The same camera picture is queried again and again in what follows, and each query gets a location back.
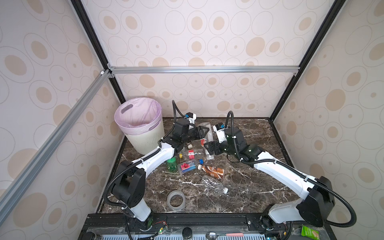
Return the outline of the crushed bottle pink label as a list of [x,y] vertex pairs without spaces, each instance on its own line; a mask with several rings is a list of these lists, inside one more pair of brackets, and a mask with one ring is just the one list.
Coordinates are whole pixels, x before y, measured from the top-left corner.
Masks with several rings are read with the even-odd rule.
[[199,165],[198,162],[191,160],[191,161],[187,161],[187,162],[179,164],[177,169],[181,175],[184,175],[187,172],[196,170],[198,165]]

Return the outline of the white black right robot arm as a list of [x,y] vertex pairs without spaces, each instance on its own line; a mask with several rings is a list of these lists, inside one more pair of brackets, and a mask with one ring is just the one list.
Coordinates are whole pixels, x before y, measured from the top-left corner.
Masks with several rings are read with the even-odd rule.
[[[239,163],[251,166],[278,180],[299,197],[295,201],[271,205],[267,211],[268,220],[276,224],[306,222],[315,227],[329,224],[338,228],[349,228],[357,222],[357,214],[352,205],[333,191],[330,180],[304,174],[279,161],[258,145],[249,145],[243,132],[235,127],[232,111],[228,112],[225,123],[215,125],[213,131],[218,140],[204,145],[211,155],[233,156]],[[328,220],[335,206],[335,200],[339,200],[349,211],[351,218],[348,222],[335,223]]]

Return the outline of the crushed clear bottle white cap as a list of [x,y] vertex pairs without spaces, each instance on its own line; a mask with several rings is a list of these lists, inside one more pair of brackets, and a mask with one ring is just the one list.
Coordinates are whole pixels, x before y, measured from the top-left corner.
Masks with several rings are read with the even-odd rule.
[[229,189],[222,183],[208,176],[202,178],[202,184],[205,186],[205,192],[217,195],[227,195]]

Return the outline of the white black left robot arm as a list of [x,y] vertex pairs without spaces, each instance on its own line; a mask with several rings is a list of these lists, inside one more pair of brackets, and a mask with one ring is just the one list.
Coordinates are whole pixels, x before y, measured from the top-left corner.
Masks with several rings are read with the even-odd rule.
[[172,105],[174,122],[171,130],[147,155],[132,162],[120,163],[120,169],[103,193],[105,204],[121,208],[143,230],[150,229],[153,222],[152,210],[144,200],[146,178],[162,163],[177,156],[187,143],[201,140],[209,132],[209,128],[194,124],[194,118],[190,117],[192,113],[183,115],[175,101]]

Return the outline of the clear bottle green cap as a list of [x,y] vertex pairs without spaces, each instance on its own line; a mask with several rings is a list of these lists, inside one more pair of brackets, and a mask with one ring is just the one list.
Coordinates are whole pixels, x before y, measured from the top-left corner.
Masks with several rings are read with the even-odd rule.
[[208,143],[208,142],[212,142],[214,140],[213,138],[213,131],[212,131],[212,126],[209,122],[204,122],[204,123],[201,123],[199,124],[199,126],[202,126],[202,127],[206,127],[209,129],[208,133],[206,134],[205,138],[204,139],[201,139],[201,145],[202,147],[204,148],[205,150],[205,153],[206,153],[206,159],[207,160],[213,160],[214,159],[214,156],[213,155],[210,155],[210,153],[208,152],[208,150],[204,147],[204,144],[205,143]]

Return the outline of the brown Nescafe bottle front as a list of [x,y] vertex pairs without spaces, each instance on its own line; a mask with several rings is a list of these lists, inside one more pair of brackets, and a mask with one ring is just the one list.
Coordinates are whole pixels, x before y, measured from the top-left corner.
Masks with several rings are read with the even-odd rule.
[[225,170],[207,165],[198,165],[198,170],[203,171],[206,175],[218,180],[224,179]]

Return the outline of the clear bottle red label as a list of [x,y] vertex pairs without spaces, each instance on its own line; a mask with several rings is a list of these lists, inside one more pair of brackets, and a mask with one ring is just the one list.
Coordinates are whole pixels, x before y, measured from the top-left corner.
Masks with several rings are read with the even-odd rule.
[[178,157],[182,160],[200,160],[205,155],[205,152],[201,149],[196,150],[182,150],[178,153]]

